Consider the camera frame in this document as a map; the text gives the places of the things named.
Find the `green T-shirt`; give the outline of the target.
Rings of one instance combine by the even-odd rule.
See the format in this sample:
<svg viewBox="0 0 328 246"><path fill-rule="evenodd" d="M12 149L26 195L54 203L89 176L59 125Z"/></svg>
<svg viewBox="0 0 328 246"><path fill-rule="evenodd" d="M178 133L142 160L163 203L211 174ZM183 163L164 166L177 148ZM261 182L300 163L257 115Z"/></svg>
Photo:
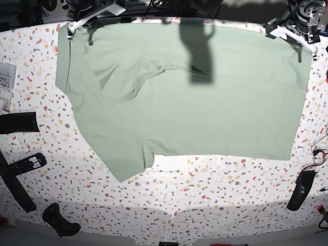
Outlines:
<svg viewBox="0 0 328 246"><path fill-rule="evenodd" d="M289 160L312 53L212 25L115 24L58 31L56 86L118 181L155 155Z"/></svg>

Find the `black cylinder sleeve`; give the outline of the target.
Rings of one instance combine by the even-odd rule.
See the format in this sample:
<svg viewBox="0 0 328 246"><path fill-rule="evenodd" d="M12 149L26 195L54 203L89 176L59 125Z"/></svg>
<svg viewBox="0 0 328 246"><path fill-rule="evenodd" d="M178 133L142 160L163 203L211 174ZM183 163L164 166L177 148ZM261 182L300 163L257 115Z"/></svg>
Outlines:
<svg viewBox="0 0 328 246"><path fill-rule="evenodd" d="M39 132L36 112L10 113L1 115L0 133Z"/></svg>

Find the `black TV remote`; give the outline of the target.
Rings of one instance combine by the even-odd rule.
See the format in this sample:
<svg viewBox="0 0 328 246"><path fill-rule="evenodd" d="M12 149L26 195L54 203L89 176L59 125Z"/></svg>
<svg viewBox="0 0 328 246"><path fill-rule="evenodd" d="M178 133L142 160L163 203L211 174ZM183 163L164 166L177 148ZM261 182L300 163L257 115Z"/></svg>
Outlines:
<svg viewBox="0 0 328 246"><path fill-rule="evenodd" d="M41 168L47 164L47 161L42 153L36 153L17 162L14 162L8 166L9 171L18 176L38 168Z"/></svg>

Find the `red connector plug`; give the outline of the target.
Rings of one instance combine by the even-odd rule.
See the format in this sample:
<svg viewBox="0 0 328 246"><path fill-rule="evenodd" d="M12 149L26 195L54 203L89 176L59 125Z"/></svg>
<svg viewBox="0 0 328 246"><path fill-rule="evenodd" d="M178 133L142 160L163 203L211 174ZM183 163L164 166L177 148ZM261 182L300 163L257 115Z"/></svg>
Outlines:
<svg viewBox="0 0 328 246"><path fill-rule="evenodd" d="M320 205L320 206L317 207L317 211L318 211L320 214L323 214L323 213L326 212L325 208L324 208L322 205Z"/></svg>

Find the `long black bar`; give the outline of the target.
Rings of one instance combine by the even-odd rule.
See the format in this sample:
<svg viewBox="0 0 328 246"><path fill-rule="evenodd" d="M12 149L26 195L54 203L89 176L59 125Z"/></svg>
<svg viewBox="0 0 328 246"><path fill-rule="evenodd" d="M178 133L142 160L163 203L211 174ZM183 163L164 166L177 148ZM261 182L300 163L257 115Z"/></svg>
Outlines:
<svg viewBox="0 0 328 246"><path fill-rule="evenodd" d="M1 153L1 178L11 192L14 199L27 213L35 211L36 205L27 194L18 179L10 172L9 165Z"/></svg>

